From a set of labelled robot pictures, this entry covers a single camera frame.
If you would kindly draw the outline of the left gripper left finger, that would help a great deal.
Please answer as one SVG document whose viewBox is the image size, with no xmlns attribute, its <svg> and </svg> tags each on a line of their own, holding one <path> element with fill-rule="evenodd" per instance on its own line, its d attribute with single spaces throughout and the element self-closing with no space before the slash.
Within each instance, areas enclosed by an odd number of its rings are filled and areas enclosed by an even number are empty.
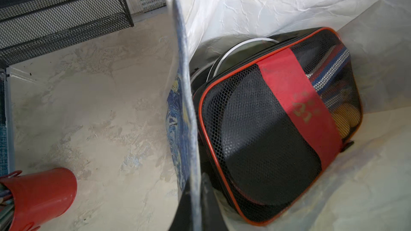
<svg viewBox="0 0 411 231">
<path fill-rule="evenodd" d="M 192 230 L 192 203 L 189 189 L 182 193 L 176 214 L 169 231 L 191 231 Z"/>
</svg>

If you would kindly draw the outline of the red pencil cup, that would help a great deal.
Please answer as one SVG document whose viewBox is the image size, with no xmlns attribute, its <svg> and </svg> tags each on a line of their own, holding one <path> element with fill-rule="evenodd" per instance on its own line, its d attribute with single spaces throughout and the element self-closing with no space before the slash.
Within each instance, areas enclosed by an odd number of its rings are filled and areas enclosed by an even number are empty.
<svg viewBox="0 0 411 231">
<path fill-rule="evenodd" d="M 73 204 L 77 194 L 75 175 L 59 167 L 34 174 L 14 171 L 1 177 L 14 200 L 11 231 L 37 231 L 62 214 Z"/>
</svg>

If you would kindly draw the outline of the cream canvas tote bag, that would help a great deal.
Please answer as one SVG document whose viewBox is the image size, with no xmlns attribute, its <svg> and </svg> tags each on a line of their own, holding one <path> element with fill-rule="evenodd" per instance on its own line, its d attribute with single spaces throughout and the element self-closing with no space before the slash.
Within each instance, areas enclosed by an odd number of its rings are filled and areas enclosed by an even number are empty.
<svg viewBox="0 0 411 231">
<path fill-rule="evenodd" d="M 166 0 L 178 53 L 167 82 L 167 137 L 184 219 L 200 213 L 200 157 L 189 73 L 251 37 L 331 27 L 352 55 L 365 116 L 354 145 L 268 231 L 411 228 L 411 0 Z"/>
</svg>

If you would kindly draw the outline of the red black mesh paddle case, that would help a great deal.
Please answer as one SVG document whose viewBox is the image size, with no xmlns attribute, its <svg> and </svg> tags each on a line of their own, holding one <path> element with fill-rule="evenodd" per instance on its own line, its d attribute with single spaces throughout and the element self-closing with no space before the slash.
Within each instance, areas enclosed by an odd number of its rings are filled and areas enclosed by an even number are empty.
<svg viewBox="0 0 411 231">
<path fill-rule="evenodd" d="M 254 226 L 295 203 L 363 119 L 351 54 L 329 27 L 245 40 L 190 77 L 207 172 Z"/>
</svg>

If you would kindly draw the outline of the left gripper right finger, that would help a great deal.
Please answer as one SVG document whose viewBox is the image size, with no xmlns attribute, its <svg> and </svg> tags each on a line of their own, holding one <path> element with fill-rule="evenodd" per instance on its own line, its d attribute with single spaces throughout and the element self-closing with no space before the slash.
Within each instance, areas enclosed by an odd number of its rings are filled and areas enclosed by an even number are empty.
<svg viewBox="0 0 411 231">
<path fill-rule="evenodd" d="M 203 231 L 228 231 L 210 178 L 206 173 L 201 176 L 201 210 Z"/>
</svg>

